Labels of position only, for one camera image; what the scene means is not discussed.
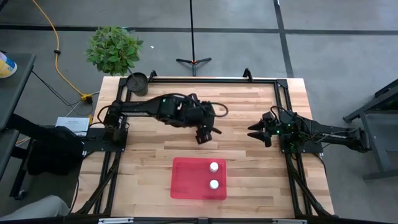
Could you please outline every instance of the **red tray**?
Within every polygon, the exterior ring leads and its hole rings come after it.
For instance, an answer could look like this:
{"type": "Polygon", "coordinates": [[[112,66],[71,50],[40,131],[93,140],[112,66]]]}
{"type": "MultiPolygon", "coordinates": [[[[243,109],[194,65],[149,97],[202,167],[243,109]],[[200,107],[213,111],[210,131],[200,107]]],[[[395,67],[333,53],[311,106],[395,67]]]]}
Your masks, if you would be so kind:
{"type": "Polygon", "coordinates": [[[226,199],[226,161],[224,159],[184,158],[173,160],[172,198],[224,200],[226,199]],[[218,163],[218,170],[210,172],[210,164],[218,163]],[[210,188],[210,181],[217,180],[217,189],[210,188]]]}

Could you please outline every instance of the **plant pot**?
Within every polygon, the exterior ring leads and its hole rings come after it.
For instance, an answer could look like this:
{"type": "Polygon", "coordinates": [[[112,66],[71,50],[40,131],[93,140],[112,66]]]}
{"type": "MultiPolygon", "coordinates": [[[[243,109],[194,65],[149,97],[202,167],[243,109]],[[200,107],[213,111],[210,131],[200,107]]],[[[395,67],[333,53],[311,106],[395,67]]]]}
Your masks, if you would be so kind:
{"type": "Polygon", "coordinates": [[[148,93],[148,78],[141,72],[134,72],[129,75],[126,85],[137,96],[145,96],[148,93]]]}

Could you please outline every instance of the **potted plant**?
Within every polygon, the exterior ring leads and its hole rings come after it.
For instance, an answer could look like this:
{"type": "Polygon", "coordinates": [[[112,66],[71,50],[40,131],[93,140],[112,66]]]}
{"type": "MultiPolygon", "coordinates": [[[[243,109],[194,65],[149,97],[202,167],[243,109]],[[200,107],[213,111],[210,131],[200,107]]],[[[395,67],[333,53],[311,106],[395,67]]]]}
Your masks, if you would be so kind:
{"type": "Polygon", "coordinates": [[[147,77],[143,73],[132,73],[130,70],[140,60],[142,43],[142,40],[130,36],[126,29],[104,27],[96,30],[95,35],[90,37],[90,48],[85,53],[87,61],[96,65],[99,72],[112,76],[124,76],[129,72],[128,88],[137,96],[144,96],[148,92],[147,77]]]}

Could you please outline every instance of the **green leaves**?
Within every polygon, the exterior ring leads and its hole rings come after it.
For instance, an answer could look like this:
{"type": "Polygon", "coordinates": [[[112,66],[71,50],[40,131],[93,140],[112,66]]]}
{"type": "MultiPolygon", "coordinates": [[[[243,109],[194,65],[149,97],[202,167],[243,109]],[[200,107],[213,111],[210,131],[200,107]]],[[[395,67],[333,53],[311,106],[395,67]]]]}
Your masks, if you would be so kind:
{"type": "Polygon", "coordinates": [[[127,73],[140,60],[143,41],[130,36],[119,27],[98,28],[90,37],[90,48],[85,51],[87,61],[96,65],[98,71],[110,75],[127,73]]]}

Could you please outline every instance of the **white bottle cap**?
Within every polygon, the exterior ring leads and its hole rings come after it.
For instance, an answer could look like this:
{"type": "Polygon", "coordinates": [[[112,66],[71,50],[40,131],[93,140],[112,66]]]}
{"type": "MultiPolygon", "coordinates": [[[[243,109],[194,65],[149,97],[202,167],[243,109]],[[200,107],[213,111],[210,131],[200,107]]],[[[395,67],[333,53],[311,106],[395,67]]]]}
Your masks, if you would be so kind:
{"type": "Polygon", "coordinates": [[[215,190],[218,188],[218,181],[217,180],[212,180],[210,181],[210,188],[215,190]]]}
{"type": "Polygon", "coordinates": [[[217,172],[218,171],[218,164],[216,162],[212,162],[210,164],[210,172],[217,172]]]}

